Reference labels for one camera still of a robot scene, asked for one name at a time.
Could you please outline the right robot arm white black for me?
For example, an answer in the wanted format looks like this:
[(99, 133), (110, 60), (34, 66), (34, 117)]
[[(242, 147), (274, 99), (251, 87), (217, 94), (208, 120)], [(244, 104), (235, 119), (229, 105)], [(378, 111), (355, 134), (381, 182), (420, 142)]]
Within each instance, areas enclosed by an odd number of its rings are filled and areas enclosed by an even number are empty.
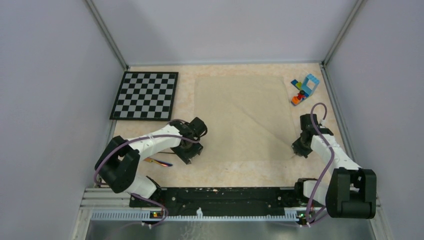
[(296, 155), (316, 153), (331, 174), (329, 184), (300, 178), (293, 200), (299, 206), (311, 201), (326, 207), (332, 218), (372, 219), (376, 215), (377, 176), (355, 163), (337, 143), (332, 131), (318, 123), (316, 114), (300, 116), (300, 137), (292, 144)]

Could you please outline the beige cloth napkin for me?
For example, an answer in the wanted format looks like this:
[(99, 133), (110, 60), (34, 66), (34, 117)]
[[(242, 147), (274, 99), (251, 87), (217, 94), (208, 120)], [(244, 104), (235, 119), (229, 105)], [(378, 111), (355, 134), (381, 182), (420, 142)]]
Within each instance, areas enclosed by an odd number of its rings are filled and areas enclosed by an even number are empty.
[(200, 77), (194, 115), (207, 126), (201, 162), (285, 161), (294, 155), (296, 131), (282, 77)]

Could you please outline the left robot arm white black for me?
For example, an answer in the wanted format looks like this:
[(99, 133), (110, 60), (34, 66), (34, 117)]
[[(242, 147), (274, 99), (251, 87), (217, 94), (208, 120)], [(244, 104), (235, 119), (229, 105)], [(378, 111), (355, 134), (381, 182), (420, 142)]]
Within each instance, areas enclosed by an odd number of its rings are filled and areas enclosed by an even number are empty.
[(97, 184), (103, 180), (114, 193), (140, 196), (147, 206), (154, 207), (160, 202), (160, 186), (138, 173), (140, 163), (170, 149), (189, 165), (201, 154), (204, 147), (200, 140), (207, 132), (206, 124), (195, 117), (190, 122), (171, 120), (163, 128), (135, 138), (113, 137), (94, 166), (94, 180)]

